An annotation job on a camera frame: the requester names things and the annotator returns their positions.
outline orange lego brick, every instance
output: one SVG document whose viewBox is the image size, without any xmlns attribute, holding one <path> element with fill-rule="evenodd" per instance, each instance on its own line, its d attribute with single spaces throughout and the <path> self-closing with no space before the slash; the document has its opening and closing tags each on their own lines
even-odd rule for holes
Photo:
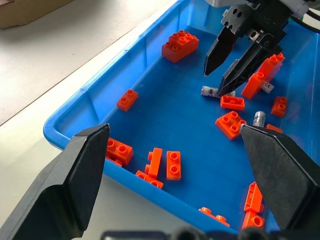
<svg viewBox="0 0 320 240">
<path fill-rule="evenodd" d="M 166 179 L 180 181 L 181 154 L 179 151 L 166 152 Z"/>
<path fill-rule="evenodd" d="M 144 172 L 154 179 L 158 177 L 161 154 L 162 149 L 155 147 L 153 152 L 150 151 L 148 155 L 148 160 L 151 161 L 150 164 L 145 165 Z"/>
<path fill-rule="evenodd" d="M 266 126 L 266 128 L 267 128 L 267 129 L 271 129 L 271 130 L 276 131 L 276 132 L 281 133 L 281 134 L 284 132 L 281 128 L 278 128 L 278 127 L 273 126 L 273 125 L 271 125 L 271 124 L 268 124 L 268 125 Z"/>
<path fill-rule="evenodd" d="M 138 98 L 138 93 L 129 89 L 125 92 L 125 94 L 121 97 L 121 99 L 116 103 L 118 109 L 121 109 L 125 112 L 129 110 L 129 108 L 134 104 L 134 102 Z"/>
<path fill-rule="evenodd" d="M 265 219 L 261 216 L 258 216 L 252 211 L 248 211 L 245 214 L 244 221 L 242 224 L 242 229 L 247 227 L 257 227 L 262 228 L 265 224 Z"/>
<path fill-rule="evenodd" d="M 243 111 L 245 109 L 245 100 L 241 97 L 224 95 L 220 99 L 220 107 Z"/>
<path fill-rule="evenodd" d="M 138 176 L 139 178 L 145 180 L 146 182 L 152 184 L 153 186 L 159 188 L 159 189 L 162 189 L 162 187 L 164 186 L 164 184 L 162 182 L 152 178 L 151 176 L 145 174 L 142 171 L 138 170 L 135 175 Z"/>
<path fill-rule="evenodd" d="M 110 157 L 106 156 L 106 159 L 108 159 L 109 161 L 113 162 L 114 164 L 118 165 L 119 167 L 122 167 L 123 163 L 122 161 L 116 159 L 116 160 L 112 160 Z"/>
<path fill-rule="evenodd" d="M 215 124 L 230 140 L 240 135 L 241 124 L 246 123 L 235 111 L 231 111 L 215 121 Z"/>
<path fill-rule="evenodd" d="M 272 69 L 272 71 L 269 73 L 269 75 L 266 77 L 266 81 L 269 83 L 279 72 L 280 68 L 283 65 L 283 61 L 285 60 L 285 57 L 282 53 L 279 53 L 275 56 L 277 59 L 277 65 Z"/>
<path fill-rule="evenodd" d="M 266 79 L 266 76 L 260 71 L 253 74 L 249 78 L 249 81 L 245 85 L 241 95 L 250 100 L 253 96 L 255 96 L 261 90 L 262 88 L 261 84 L 263 81 L 265 81 L 265 79 Z"/>
<path fill-rule="evenodd" d="M 262 194 L 257 186 L 256 182 L 253 182 L 249 186 L 248 195 L 245 200 L 244 211 L 261 213 L 264 210 L 262 204 Z"/>
<path fill-rule="evenodd" d="M 169 41 L 162 45 L 161 55 L 173 63 L 183 59 L 199 46 L 199 39 L 183 30 L 174 33 Z"/>
<path fill-rule="evenodd" d="M 258 71 L 264 74 L 265 81 L 269 83 L 275 77 L 283 65 L 282 62 L 284 59 L 284 55 L 279 53 L 278 55 L 274 54 L 273 56 L 264 60 Z"/>
<path fill-rule="evenodd" d="M 286 114 L 288 100 L 284 96 L 277 96 L 273 102 L 271 114 L 282 118 Z"/>
<path fill-rule="evenodd" d="M 125 145 L 109 137 L 106 148 L 106 157 L 114 161 L 119 160 L 124 165 L 128 165 L 134 155 L 132 147 Z"/>
<path fill-rule="evenodd" d="M 230 224 L 227 223 L 227 220 L 223 217 L 223 216 L 220 216 L 220 215 L 217 215 L 217 216 L 213 216 L 211 214 L 211 210 L 209 208 L 206 208 L 206 207 L 202 207 L 199 209 L 200 212 L 204 213 L 205 215 L 208 215 L 209 217 L 217 220 L 218 222 L 226 225 L 227 227 L 230 227 Z"/>
</svg>

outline small metal cylinder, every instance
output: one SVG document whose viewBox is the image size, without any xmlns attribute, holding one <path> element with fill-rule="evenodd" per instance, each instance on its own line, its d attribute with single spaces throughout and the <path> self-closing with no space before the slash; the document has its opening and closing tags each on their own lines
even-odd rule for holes
<svg viewBox="0 0 320 240">
<path fill-rule="evenodd" d="M 209 97 L 213 97 L 213 98 L 219 98 L 217 92 L 218 92 L 218 88 L 210 87 L 210 86 L 203 86 L 201 89 L 201 95 L 209 96 Z M 236 92 L 232 91 L 226 95 L 234 97 L 234 96 L 236 96 Z"/>
<path fill-rule="evenodd" d="M 257 111 L 254 115 L 253 126 L 264 128 L 266 123 L 266 114 L 263 111 Z"/>
</svg>

